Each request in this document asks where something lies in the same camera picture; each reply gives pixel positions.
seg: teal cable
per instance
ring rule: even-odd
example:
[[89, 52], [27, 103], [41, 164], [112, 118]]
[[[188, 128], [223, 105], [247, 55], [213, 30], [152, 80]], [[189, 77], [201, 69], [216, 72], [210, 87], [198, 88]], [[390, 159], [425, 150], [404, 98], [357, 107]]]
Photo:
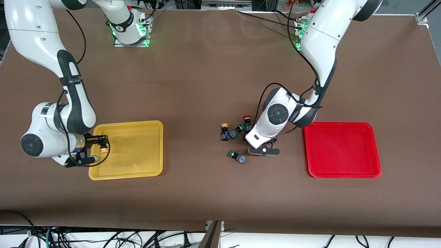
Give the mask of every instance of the teal cable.
[[49, 247], [49, 235], [51, 233], [53, 227], [49, 227], [48, 231], [46, 232], [46, 248], [50, 248]]

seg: brown table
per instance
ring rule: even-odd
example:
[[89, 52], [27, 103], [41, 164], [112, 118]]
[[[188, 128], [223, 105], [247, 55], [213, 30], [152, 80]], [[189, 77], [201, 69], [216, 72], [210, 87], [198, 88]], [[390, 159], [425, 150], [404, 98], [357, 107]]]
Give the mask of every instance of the brown table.
[[[285, 27], [235, 11], [167, 11], [149, 48], [114, 48], [99, 9], [74, 15], [86, 33], [79, 68], [97, 124], [162, 121], [164, 171], [92, 181], [85, 168], [25, 155], [19, 141], [34, 106], [56, 101], [61, 86], [11, 47], [0, 67], [0, 209], [22, 211], [37, 225], [201, 230], [219, 219], [238, 232], [441, 237], [441, 68], [414, 17], [351, 24], [317, 117], [370, 123], [382, 176], [316, 179], [301, 130], [280, 136], [280, 156], [250, 156], [245, 165], [226, 157], [245, 152], [243, 142], [219, 141], [219, 124], [254, 115], [268, 83], [298, 94], [312, 84]], [[56, 18], [78, 59], [78, 27], [64, 11]], [[10, 215], [1, 222], [24, 224]]]

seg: red tray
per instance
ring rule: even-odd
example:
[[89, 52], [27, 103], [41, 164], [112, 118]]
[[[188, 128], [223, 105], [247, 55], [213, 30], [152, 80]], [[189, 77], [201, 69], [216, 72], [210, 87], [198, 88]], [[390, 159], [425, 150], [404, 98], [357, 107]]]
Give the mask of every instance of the red tray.
[[308, 170], [320, 178], [381, 175], [374, 130], [365, 122], [314, 122], [304, 128]]

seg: plastic tray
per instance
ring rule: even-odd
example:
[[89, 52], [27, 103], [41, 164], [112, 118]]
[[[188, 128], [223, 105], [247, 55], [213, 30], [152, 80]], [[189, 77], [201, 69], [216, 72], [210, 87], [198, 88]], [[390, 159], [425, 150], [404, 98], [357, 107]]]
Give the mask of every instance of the plastic tray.
[[374, 131], [365, 122], [314, 122], [304, 128], [308, 171], [320, 178], [381, 175]]
[[[89, 168], [92, 180], [154, 177], [162, 172], [164, 127], [160, 121], [101, 124], [93, 135], [106, 134], [110, 154], [100, 165]], [[92, 146], [92, 155], [103, 159], [100, 147]]]

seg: white robotic arm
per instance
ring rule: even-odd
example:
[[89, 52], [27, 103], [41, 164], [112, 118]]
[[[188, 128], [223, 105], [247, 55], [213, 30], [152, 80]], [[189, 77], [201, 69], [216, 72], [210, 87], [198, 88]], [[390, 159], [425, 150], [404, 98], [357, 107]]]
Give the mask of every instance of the white robotic arm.
[[275, 137], [286, 125], [310, 125], [316, 115], [329, 83], [334, 75], [337, 46], [351, 21], [364, 21], [381, 5], [382, 0], [324, 0], [315, 13], [303, 19], [298, 31], [297, 47], [317, 75], [308, 99], [287, 92], [284, 88], [272, 90], [263, 104], [263, 113], [246, 135], [248, 143], [257, 149]]
[[[95, 125], [95, 111], [76, 61], [60, 40], [53, 14], [54, 8], [76, 10], [84, 8], [86, 2], [5, 0], [4, 3], [7, 26], [15, 49], [28, 60], [54, 72], [60, 79], [68, 101], [59, 105], [54, 102], [38, 104], [32, 113], [30, 128], [21, 139], [21, 147], [32, 157], [53, 158], [62, 165], [70, 166], [97, 162], [97, 156], [79, 157], [72, 162], [71, 155], [75, 156], [78, 152], [87, 155], [86, 150], [92, 144], [100, 144], [105, 150], [108, 143], [107, 137], [87, 133]], [[95, 2], [111, 23], [123, 27], [115, 32], [122, 43], [134, 43], [142, 37], [137, 12], [130, 11], [123, 0]]]

